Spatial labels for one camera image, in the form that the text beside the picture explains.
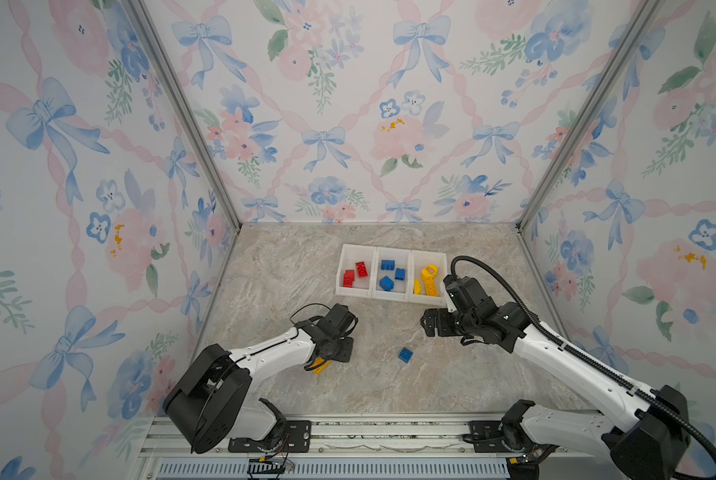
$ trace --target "blue bow print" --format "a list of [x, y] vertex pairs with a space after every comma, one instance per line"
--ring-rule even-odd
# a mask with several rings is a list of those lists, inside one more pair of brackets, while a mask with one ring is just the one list
[[195, 25], [189, 22], [177, 22], [171, 25], [171, 29], [173, 30], [173, 34], [176, 35], [176, 40], [185, 47], [189, 47], [191, 44], [198, 42], [198, 51], [200, 52], [200, 58], [203, 60], [203, 70], [194, 74], [193, 80], [190, 83], [197, 85], [203, 90], [203, 78], [206, 76], [206, 72], [209, 72], [209, 70], [213, 68], [213, 55], [211, 55], [211, 52], [219, 57], [219, 61], [224, 63], [227, 70], [242, 81], [246, 81], [243, 74], [240, 73], [240, 69], [246, 67], [245, 63], [230, 57], [223, 52], [219, 46], [213, 43], [206, 44], [206, 42], [204, 42], [204, 39], [206, 39], [223, 45], [233, 44], [233, 36], [229, 31], [229, 24], [224, 17], [217, 15], [211, 18], [207, 23]]
[[414, 215], [412, 212], [418, 212], [421, 207], [421, 200], [411, 200], [410, 202], [387, 202], [385, 204], [385, 210], [388, 212], [395, 212], [395, 219], [392, 221], [400, 222], [403, 216], [409, 219], [409, 222], [416, 224], [421, 222], [421, 218]]
[[[403, 74], [412, 70], [419, 63], [419, 40], [426, 40], [438, 45], [446, 43], [449, 37], [449, 29], [451, 28], [451, 19], [446, 15], [435, 18], [430, 23], [415, 24], [414, 22], [398, 22], [392, 28], [392, 37], [395, 39], [396, 45], [405, 45], [411, 43], [409, 50], [409, 62], [406, 68], [392, 74], [388, 79], [387, 85], [392, 84], [393, 88], [398, 87], [398, 82], [403, 78]], [[441, 81], [441, 68], [449, 66], [448, 62], [444, 62], [442, 58], [436, 55], [427, 42], [421, 44], [421, 49], [425, 51], [425, 60], [427, 60], [427, 68], [438, 82]]]
[[190, 288], [187, 289], [187, 294], [182, 300], [182, 308], [180, 309], [183, 315], [190, 313], [190, 309], [195, 310], [195, 331], [199, 332], [203, 327], [203, 322], [200, 320], [200, 303], [199, 298], [211, 295], [209, 290], [209, 284], [203, 285], [203, 288], [198, 289], [200, 286], [200, 277], [198, 273], [193, 271], [190, 275]]
[[603, 330], [602, 326], [599, 325], [593, 329], [593, 338], [600, 346], [590, 350], [590, 355], [601, 360], [603, 363], [607, 363], [620, 373], [627, 375], [630, 372], [628, 364], [614, 351], [614, 348], [608, 342], [606, 330]]
[[286, 215], [279, 214], [273, 210], [273, 208], [278, 207], [278, 197], [275, 195], [267, 195], [264, 198], [242, 198], [240, 201], [248, 208], [253, 208], [254, 206], [257, 208], [257, 218], [251, 220], [252, 222], [258, 222], [260, 218], [264, 218], [265, 213], [281, 224], [283, 219], [286, 218]]
[[19, 108], [8, 117], [6, 128], [16, 138], [20, 144], [30, 150], [37, 150], [43, 143], [44, 130], [48, 133], [48, 138], [54, 144], [59, 153], [62, 154], [70, 168], [67, 175], [64, 188], [66, 190], [67, 203], [72, 205], [72, 200], [76, 197], [83, 201], [80, 196], [80, 190], [75, 180], [75, 167], [77, 166], [77, 156], [75, 149], [66, 137], [51, 126], [53, 122], [59, 129], [70, 135], [75, 140], [81, 142], [86, 147], [100, 151], [103, 154], [109, 154], [110, 151], [104, 148], [96, 141], [99, 140], [99, 129], [94, 128], [78, 128], [68, 125], [58, 120], [59, 118], [72, 117], [76, 113], [75, 104], [70, 99], [62, 84], [54, 77], [46, 78], [43, 82], [42, 89], [43, 98], [36, 101], [32, 109]]
[[168, 178], [173, 178], [176, 174], [179, 180], [182, 182], [182, 208], [187, 206], [187, 178], [184, 176], [184, 172], [192, 175], [193, 177], [200, 177], [200, 174], [195, 171], [195, 164], [185, 163], [183, 158], [187, 156], [187, 151], [184, 149], [182, 139], [176, 137], [173, 139], [173, 150], [171, 155], [163, 159], [163, 171], [166, 172]]
[[[622, 42], [624, 32], [627, 30], [628, 24], [619, 25], [614, 29], [612, 37], [608, 41], [608, 46], [616, 48]], [[664, 28], [655, 28], [651, 32], [647, 33], [644, 40], [638, 46], [638, 51], [641, 53], [643, 60], [648, 60], [654, 51], [657, 50], [659, 45], [664, 40]], [[628, 93], [630, 88], [641, 86], [641, 82], [638, 81], [638, 72], [635, 69], [635, 58], [628, 65], [628, 71], [624, 74], [624, 85], [622, 87], [622, 101], [628, 99]]]
[[505, 140], [512, 140], [517, 135], [517, 130], [521, 127], [521, 124], [519, 124], [517, 121], [511, 121], [504, 127], [492, 127], [491, 125], [481, 125], [480, 127], [475, 127], [475, 129], [472, 131], [472, 137], [475, 140], [483, 140], [486, 139], [485, 142], [483, 142], [483, 147], [481, 147], [481, 151], [478, 152], [477, 155], [473, 157], [468, 157], [465, 159], [465, 161], [461, 162], [462, 165], [465, 165], [466, 167], [469, 167], [472, 162], [475, 161], [478, 157], [482, 157], [483, 155], [486, 155], [489, 150], [491, 150], [491, 144], [494, 144], [494, 150], [497, 152], [497, 157], [499, 157], [499, 160], [501, 162], [507, 163], [507, 160], [505, 157], [507, 155], [512, 155], [512, 151], [508, 149], [505, 145], [501, 144], [501, 140], [504, 138]]
[[115, 333], [117, 320], [99, 334], [90, 339], [81, 340], [91, 327], [96, 323], [94, 314], [85, 306], [76, 306], [67, 315], [64, 323], [64, 335], [56, 342], [54, 351], [43, 357], [37, 364], [35, 372], [30, 378], [30, 385], [36, 389], [47, 390], [56, 385], [62, 375], [64, 362], [73, 367], [86, 377], [83, 391], [80, 393], [80, 410], [86, 411], [86, 406], [91, 400], [96, 400], [94, 389], [91, 388], [89, 377], [94, 369], [94, 361], [85, 353], [70, 353], [74, 348], [92, 349], [98, 346], [110, 345], [122, 339], [125, 333]]
[[344, 168], [347, 168], [345, 160], [352, 158], [347, 154], [343, 154], [334, 147], [333, 144], [344, 145], [345, 144], [345, 130], [342, 127], [334, 127], [329, 131], [315, 131], [307, 130], [302, 132], [302, 142], [305, 145], [318, 144], [318, 158], [307, 163], [304, 170], [313, 171], [315, 164], [325, 158], [325, 149], [328, 148], [331, 155], [334, 156], [336, 161], [339, 162]]
[[622, 214], [624, 214], [624, 219], [629, 224], [632, 224], [635, 220], [641, 218], [641, 215], [646, 211], [646, 206], [642, 201], [635, 200], [624, 193], [624, 187], [618, 180], [609, 182], [608, 187], [606, 187], [606, 196], [613, 200], [612, 204], [607, 206], [606, 210], [603, 210], [600, 214], [584, 212], [584, 221], [592, 220], [593, 218], [608, 220], [612, 215], [614, 216], [612, 228], [608, 232], [608, 249], [611, 250], [615, 240], [622, 245], [622, 228], [620, 226]]

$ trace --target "white plastic bin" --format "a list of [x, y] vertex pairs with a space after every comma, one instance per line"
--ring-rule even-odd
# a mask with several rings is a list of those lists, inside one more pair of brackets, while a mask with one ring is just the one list
[[[395, 268], [393, 270], [382, 270], [382, 260], [392, 260], [395, 262]], [[409, 266], [411, 265], [411, 251], [402, 250], [400, 248], [387, 248], [384, 246], [377, 246], [376, 252], [374, 253], [374, 263], [376, 264], [376, 278], [372, 279], [373, 293], [371, 298], [377, 300], [395, 300], [396, 302], [408, 302], [409, 301]], [[396, 280], [395, 270], [401, 268], [405, 270], [405, 279]], [[388, 276], [395, 284], [392, 291], [385, 292], [379, 281]]]
[[[425, 283], [421, 281], [421, 271], [428, 265], [435, 265], [438, 267], [438, 275], [433, 280], [435, 282], [435, 288], [438, 290], [438, 296], [426, 295], [427, 290]], [[425, 252], [423, 250], [412, 250], [411, 251], [411, 293], [409, 294], [409, 302], [414, 303], [425, 303], [427, 305], [446, 306], [446, 292], [440, 288], [441, 280], [449, 274], [449, 262], [446, 258], [446, 254], [439, 254], [437, 252]], [[414, 280], [419, 280], [421, 283], [421, 292], [425, 295], [414, 294]]]
[[[342, 245], [342, 256], [339, 258], [339, 269], [336, 271], [336, 294], [344, 296], [362, 296], [371, 298], [372, 278], [376, 275], [376, 263], [374, 262], [375, 246], [365, 245]], [[363, 278], [358, 278], [358, 269], [355, 264], [363, 262], [365, 270], [369, 274]], [[345, 270], [355, 271], [355, 282], [353, 287], [343, 286]]]

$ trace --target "blue lego brick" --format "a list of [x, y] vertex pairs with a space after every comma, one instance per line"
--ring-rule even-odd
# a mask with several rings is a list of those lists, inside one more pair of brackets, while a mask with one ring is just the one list
[[411, 356], [414, 355], [414, 352], [410, 351], [409, 349], [403, 347], [403, 350], [401, 350], [400, 355], [398, 355], [398, 358], [403, 360], [404, 362], [408, 363], [411, 359]]
[[389, 276], [385, 275], [385, 278], [379, 281], [379, 286], [381, 286], [385, 292], [390, 292], [395, 288], [395, 282], [393, 282]]

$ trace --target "yellow lego brick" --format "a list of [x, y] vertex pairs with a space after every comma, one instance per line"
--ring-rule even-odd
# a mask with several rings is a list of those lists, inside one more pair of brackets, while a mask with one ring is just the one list
[[[322, 362], [322, 361], [323, 361], [323, 359], [320, 358], [320, 357], [318, 357], [318, 358], [316, 358], [315, 361], [313, 362], [313, 365], [318, 365], [318, 364], [320, 364], [320, 362]], [[319, 366], [318, 368], [316, 368], [315, 370], [313, 370], [313, 373], [316, 374], [316, 375], [318, 375], [320, 372], [323, 371], [324, 368], [326, 368], [327, 366], [329, 366], [330, 363], [331, 363], [331, 360], [328, 360], [326, 363], [324, 363], [323, 365], [321, 365], [321, 366]]]

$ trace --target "storage bin compartment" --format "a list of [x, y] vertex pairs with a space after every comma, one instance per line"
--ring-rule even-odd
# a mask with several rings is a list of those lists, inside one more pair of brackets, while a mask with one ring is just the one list
[[[382, 261], [390, 260], [395, 262], [392, 270], [382, 270]], [[396, 302], [407, 302], [409, 298], [409, 266], [411, 265], [411, 251], [400, 248], [387, 248], [384, 246], [376, 247], [374, 255], [374, 264], [376, 264], [376, 277], [372, 279], [373, 293], [372, 298], [377, 300], [394, 300]], [[396, 280], [395, 271], [398, 269], [405, 270], [405, 279]], [[392, 291], [386, 292], [382, 289], [379, 282], [387, 276], [395, 284]]]
[[[375, 246], [365, 245], [342, 245], [342, 256], [339, 258], [339, 269], [336, 271], [336, 294], [345, 296], [362, 296], [371, 298], [372, 278], [376, 275], [376, 263], [374, 256], [376, 253]], [[363, 278], [358, 277], [358, 269], [355, 264], [363, 262], [365, 264], [366, 273], [369, 274]], [[355, 271], [355, 281], [353, 287], [343, 286], [345, 270]]]

